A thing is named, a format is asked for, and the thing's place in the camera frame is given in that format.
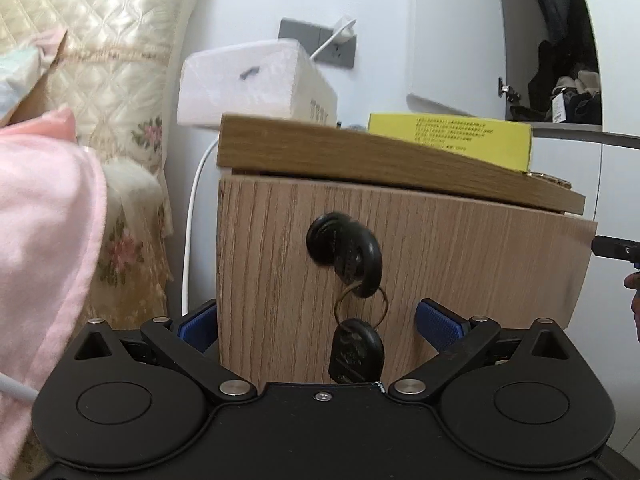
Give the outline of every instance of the power outlet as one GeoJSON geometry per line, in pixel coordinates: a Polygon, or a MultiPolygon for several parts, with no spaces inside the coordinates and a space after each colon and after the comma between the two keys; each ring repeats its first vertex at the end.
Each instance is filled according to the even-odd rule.
{"type": "MultiPolygon", "coordinates": [[[[324,44],[334,31],[330,28],[320,27],[311,23],[296,22],[295,20],[282,20],[278,38],[293,38],[298,40],[306,52],[313,54],[324,44]]],[[[354,36],[343,44],[332,43],[316,57],[318,63],[353,68],[356,57],[356,40],[354,36]]]]}

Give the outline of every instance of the blue pad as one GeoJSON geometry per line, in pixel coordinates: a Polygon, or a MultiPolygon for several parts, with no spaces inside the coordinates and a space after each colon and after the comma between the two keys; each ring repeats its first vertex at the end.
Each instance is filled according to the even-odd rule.
{"type": "Polygon", "coordinates": [[[469,323],[433,300],[422,300],[415,309],[415,327],[431,346],[442,352],[466,335],[469,323]]]}
{"type": "Polygon", "coordinates": [[[207,301],[196,312],[180,320],[177,336],[196,350],[204,352],[218,339],[216,301],[207,301]]]}

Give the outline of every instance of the pink flower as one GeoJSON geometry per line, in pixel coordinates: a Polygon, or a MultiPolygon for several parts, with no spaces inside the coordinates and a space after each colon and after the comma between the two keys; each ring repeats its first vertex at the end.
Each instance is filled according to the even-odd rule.
{"type": "Polygon", "coordinates": [[[109,259],[117,272],[123,272],[127,266],[134,264],[138,259],[138,247],[128,229],[124,229],[120,238],[109,243],[108,252],[109,259]]]}
{"type": "Polygon", "coordinates": [[[153,126],[152,124],[145,125],[145,139],[152,146],[160,144],[162,140],[162,126],[153,126]]]}

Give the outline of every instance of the metal key ring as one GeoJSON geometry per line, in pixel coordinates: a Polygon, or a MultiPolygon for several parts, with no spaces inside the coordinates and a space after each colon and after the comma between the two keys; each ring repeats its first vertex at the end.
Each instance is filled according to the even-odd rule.
{"type": "MultiPolygon", "coordinates": [[[[335,322],[343,329],[346,330],[347,332],[351,332],[351,330],[349,330],[347,327],[345,327],[342,322],[340,321],[340,319],[338,318],[338,307],[340,306],[340,304],[342,303],[342,300],[347,296],[347,294],[349,294],[354,288],[358,288],[360,285],[362,285],[362,282],[353,282],[351,283],[351,285],[347,286],[341,293],[340,296],[338,296],[338,299],[335,300],[334,303],[334,317],[335,317],[335,322]]],[[[389,312],[389,299],[386,296],[386,292],[385,289],[382,288],[381,286],[378,287],[378,290],[382,293],[382,302],[385,306],[384,312],[382,313],[382,317],[380,318],[380,321],[377,322],[375,325],[373,325],[373,328],[378,328],[380,326],[380,324],[385,320],[386,314],[389,312]]]]}

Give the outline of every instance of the clothing tag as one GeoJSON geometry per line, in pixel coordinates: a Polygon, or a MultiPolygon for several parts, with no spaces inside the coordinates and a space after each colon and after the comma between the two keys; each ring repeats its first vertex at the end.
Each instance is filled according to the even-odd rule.
{"type": "Polygon", "coordinates": [[[551,101],[551,111],[555,123],[564,123],[566,121],[566,112],[564,111],[564,95],[560,92],[551,101]]]}

